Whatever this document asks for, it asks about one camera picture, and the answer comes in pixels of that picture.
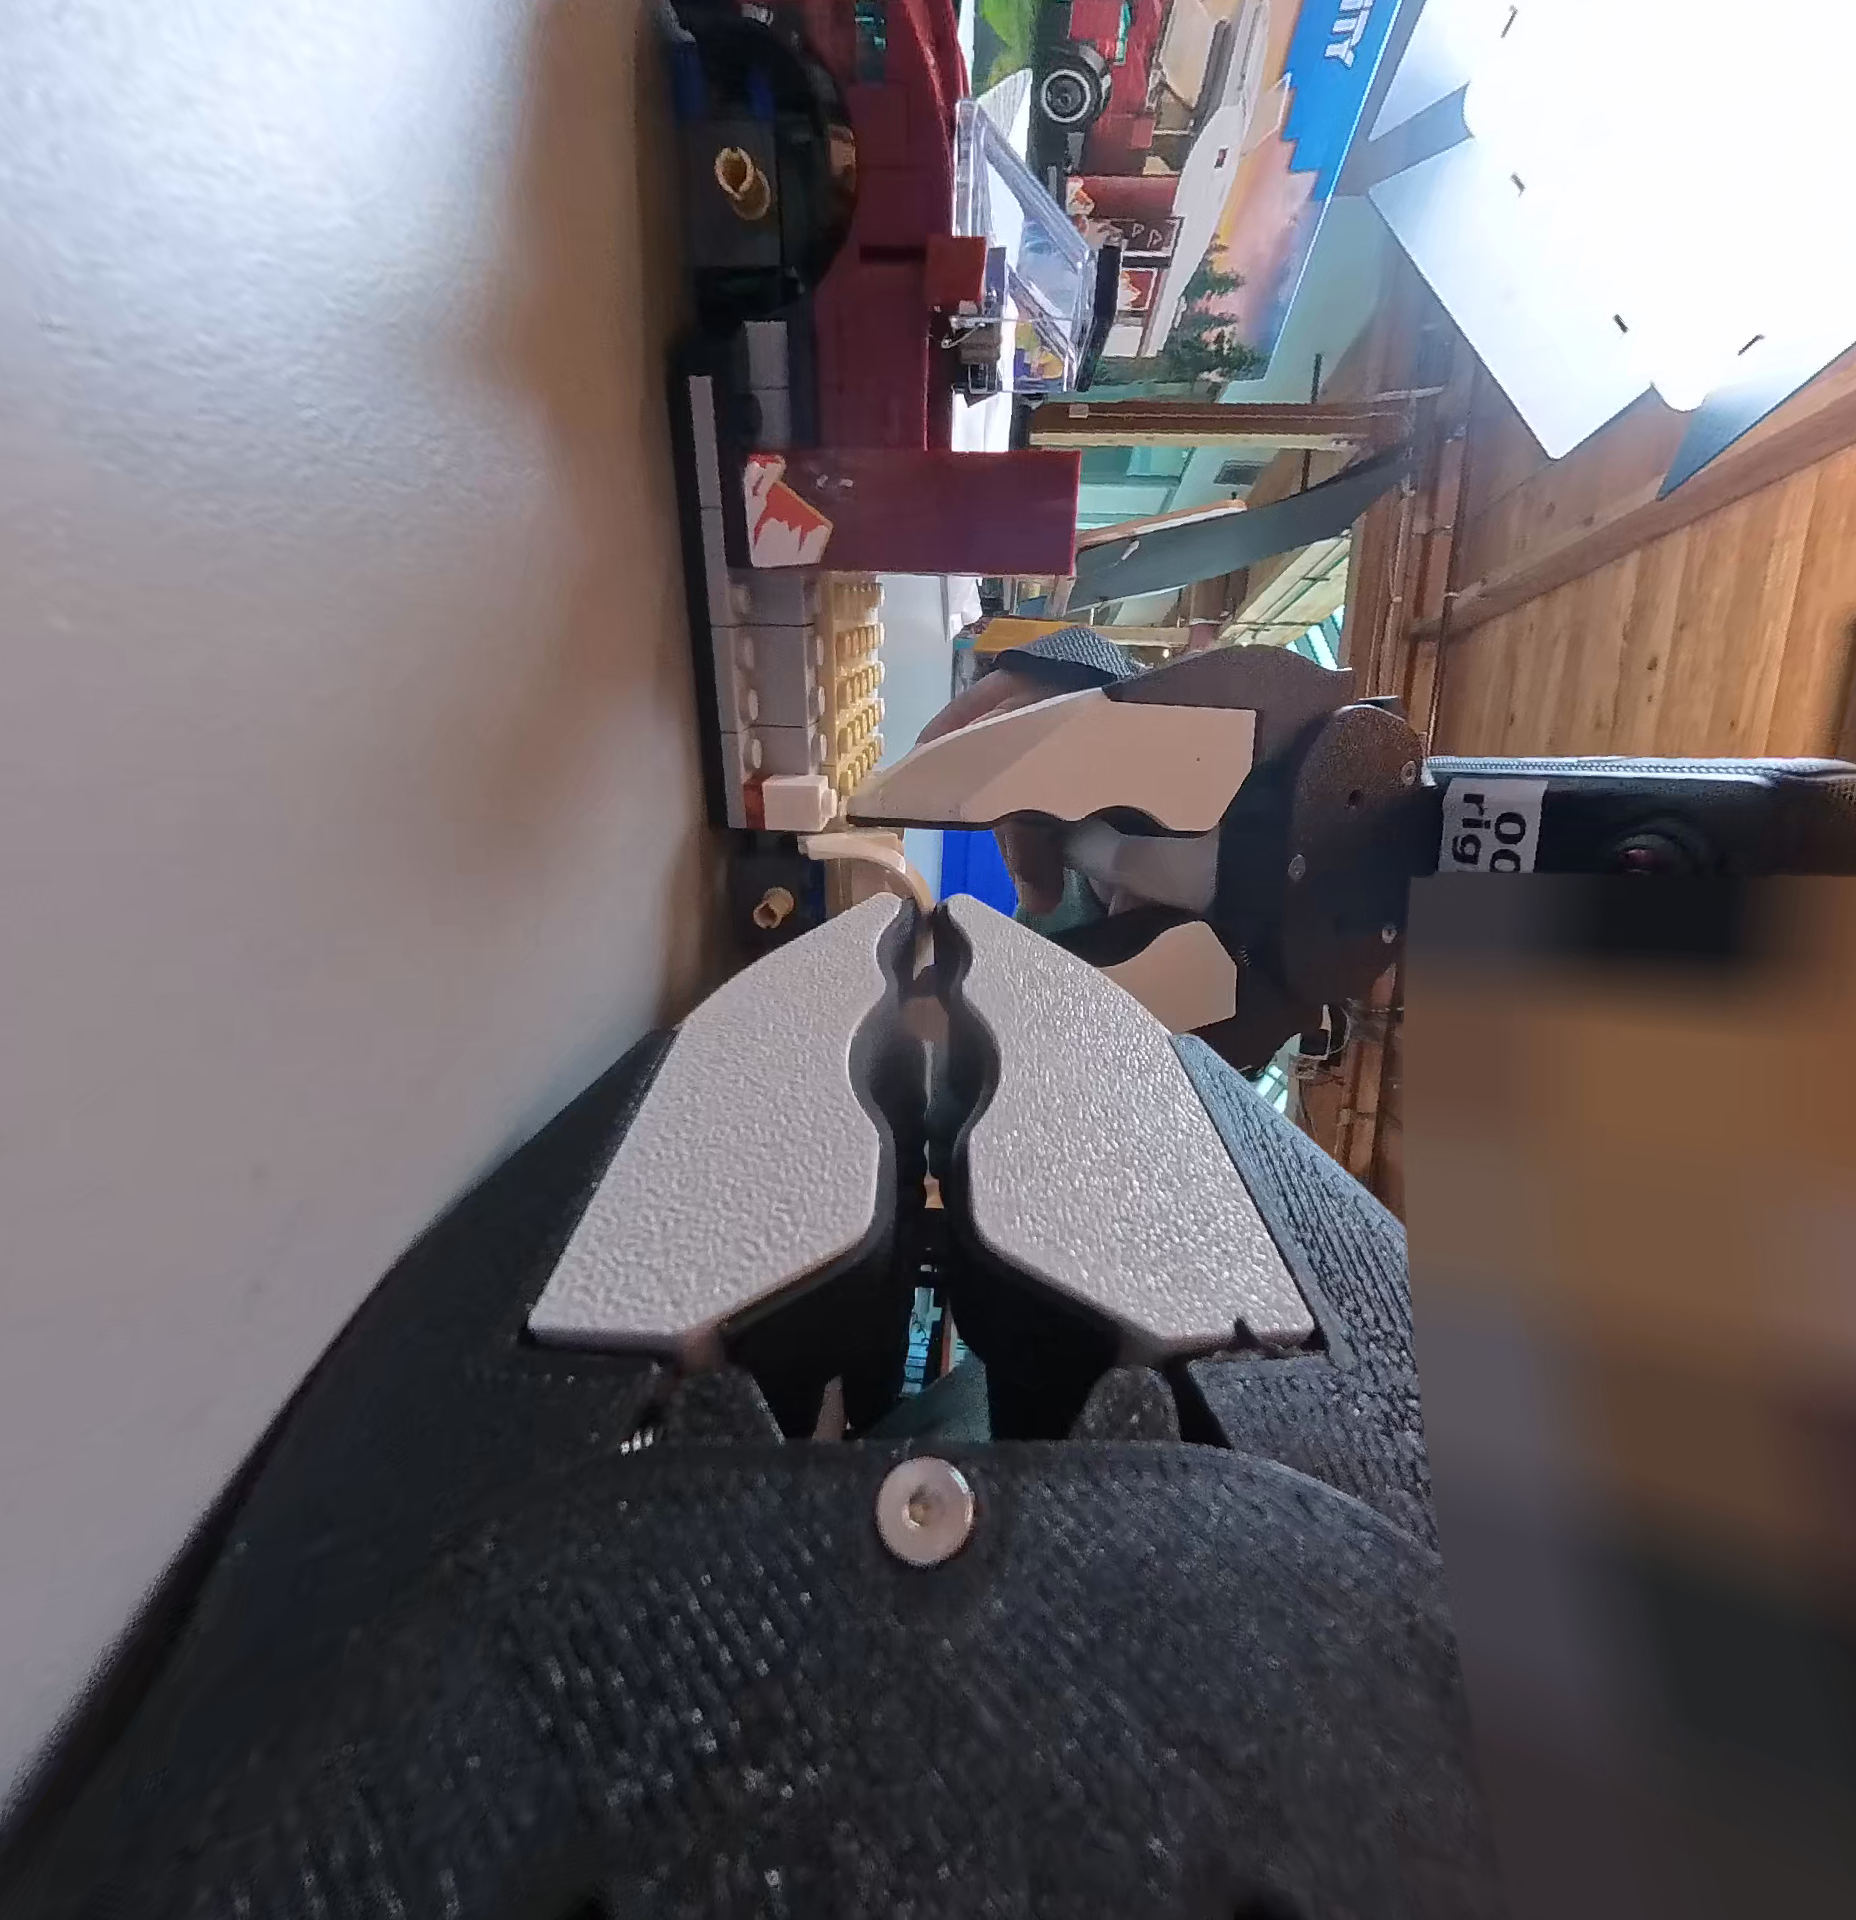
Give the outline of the toy brick truck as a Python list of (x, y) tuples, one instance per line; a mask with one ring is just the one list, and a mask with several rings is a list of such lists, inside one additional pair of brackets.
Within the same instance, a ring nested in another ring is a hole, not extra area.
[(954, 4), (657, 4), (689, 322), (668, 434), (702, 790), (746, 955), (885, 750), (886, 576), (1065, 576), (1080, 459), (958, 447), (1065, 394), (1103, 265), (968, 94)]

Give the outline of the white wheel arch brick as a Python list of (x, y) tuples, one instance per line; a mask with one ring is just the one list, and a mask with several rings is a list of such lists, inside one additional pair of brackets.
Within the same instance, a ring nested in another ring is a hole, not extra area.
[(892, 896), (932, 913), (936, 894), (889, 827), (807, 832), (796, 851), (820, 867), (823, 920), (837, 920), (863, 899)]

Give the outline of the blue toy set box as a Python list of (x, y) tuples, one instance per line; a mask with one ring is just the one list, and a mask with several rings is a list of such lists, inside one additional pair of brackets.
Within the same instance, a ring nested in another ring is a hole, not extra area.
[(958, 4), (978, 94), (1091, 253), (1087, 385), (1214, 398), (1268, 374), (1404, 4)]

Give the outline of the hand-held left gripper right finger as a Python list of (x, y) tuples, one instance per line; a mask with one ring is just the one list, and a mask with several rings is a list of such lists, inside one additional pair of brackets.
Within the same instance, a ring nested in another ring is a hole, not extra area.
[(936, 935), (948, 1017), (978, 1030), (954, 1163), (980, 1257), (1123, 1361), (1305, 1344), (1316, 1314), (1169, 1030), (980, 899), (943, 904)]

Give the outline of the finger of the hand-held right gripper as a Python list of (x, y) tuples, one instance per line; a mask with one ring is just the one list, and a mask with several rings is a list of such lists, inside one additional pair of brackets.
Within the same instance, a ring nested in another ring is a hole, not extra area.
[(1208, 923), (1222, 832), (1163, 836), (1069, 827), (1062, 864), (1104, 913), (1062, 933), (1062, 949), (1123, 988), (1160, 1023), (1225, 1023), (1238, 962)]
[(1254, 712), (1043, 697), (917, 743), (847, 795), (862, 824), (991, 827), (1136, 815), (1208, 832), (1254, 763)]

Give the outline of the overhead light panel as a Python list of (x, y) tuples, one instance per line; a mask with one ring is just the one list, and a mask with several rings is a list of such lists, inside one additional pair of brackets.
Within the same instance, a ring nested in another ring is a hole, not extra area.
[(1660, 495), (1856, 345), (1856, 4), (1422, 4), (1369, 200), (1547, 459), (1655, 394)]

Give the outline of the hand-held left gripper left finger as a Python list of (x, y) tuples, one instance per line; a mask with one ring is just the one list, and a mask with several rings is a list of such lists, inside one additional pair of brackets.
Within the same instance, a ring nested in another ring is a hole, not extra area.
[(879, 894), (750, 962), (673, 1034), (525, 1314), (540, 1344), (722, 1344), (892, 1229), (909, 1076)]

